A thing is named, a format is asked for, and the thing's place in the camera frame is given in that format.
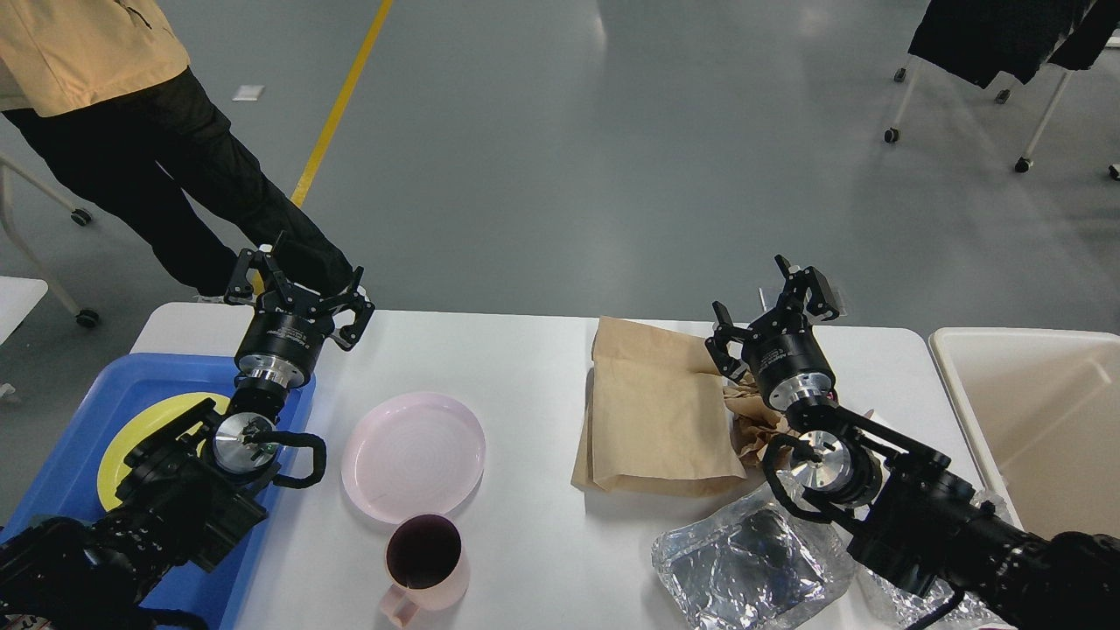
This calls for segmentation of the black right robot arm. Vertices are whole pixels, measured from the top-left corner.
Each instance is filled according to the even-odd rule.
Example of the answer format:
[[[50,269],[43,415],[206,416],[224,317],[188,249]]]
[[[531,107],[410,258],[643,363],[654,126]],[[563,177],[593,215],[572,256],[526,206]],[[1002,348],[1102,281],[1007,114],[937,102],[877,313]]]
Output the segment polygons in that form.
[[[760,470],[790,515],[849,532],[847,552],[866,569],[916,597],[935,580],[948,603],[917,619],[925,629],[976,595],[1018,629],[1103,629],[1117,619],[1119,559],[1113,535],[1060,532],[1049,541],[973,503],[976,488],[949,470],[951,458],[920,441],[848,410],[812,319],[841,306],[825,275],[775,257],[784,284],[773,307],[736,326],[712,304],[704,340],[729,382],[747,376],[760,401],[791,433],[768,444]]]

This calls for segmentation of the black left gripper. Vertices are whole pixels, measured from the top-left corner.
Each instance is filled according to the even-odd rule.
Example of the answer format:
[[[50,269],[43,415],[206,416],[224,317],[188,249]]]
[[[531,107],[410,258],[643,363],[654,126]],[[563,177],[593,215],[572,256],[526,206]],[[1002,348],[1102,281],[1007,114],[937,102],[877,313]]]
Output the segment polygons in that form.
[[[325,340],[340,351],[353,350],[375,315],[375,304],[361,287],[364,271],[357,267],[343,291],[301,311],[276,254],[244,248],[224,291],[225,304],[255,307],[234,355],[240,376],[300,389],[311,381]]]

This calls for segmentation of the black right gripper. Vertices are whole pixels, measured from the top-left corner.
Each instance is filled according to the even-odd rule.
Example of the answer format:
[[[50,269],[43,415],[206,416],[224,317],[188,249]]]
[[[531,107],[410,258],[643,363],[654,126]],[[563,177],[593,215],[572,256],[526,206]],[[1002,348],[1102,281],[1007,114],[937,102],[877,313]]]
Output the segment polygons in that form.
[[[792,265],[783,254],[773,257],[783,275],[780,297],[760,315],[762,334],[753,335],[753,324],[736,325],[721,302],[712,302],[715,324],[704,348],[729,382],[753,376],[760,398],[771,410],[784,413],[792,404],[836,391],[836,372],[811,328],[819,322],[847,314],[843,296],[816,267]],[[739,356],[731,343],[743,344]]]

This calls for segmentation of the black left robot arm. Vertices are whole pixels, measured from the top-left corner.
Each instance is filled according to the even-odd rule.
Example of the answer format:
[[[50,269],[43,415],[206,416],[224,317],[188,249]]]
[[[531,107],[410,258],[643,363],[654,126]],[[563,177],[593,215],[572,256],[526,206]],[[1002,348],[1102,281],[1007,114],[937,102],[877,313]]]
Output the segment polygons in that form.
[[[356,268],[343,291],[292,282],[267,248],[245,248],[224,302],[255,314],[234,355],[227,407],[204,395],[120,456],[116,506],[85,525],[49,517],[3,543],[3,619],[55,629],[204,629],[200,615],[144,606],[172,567],[213,571],[268,517],[268,487],[308,489],[326,473],[325,441],[281,430],[289,395],[311,382],[326,340],[360,343],[375,305]]]

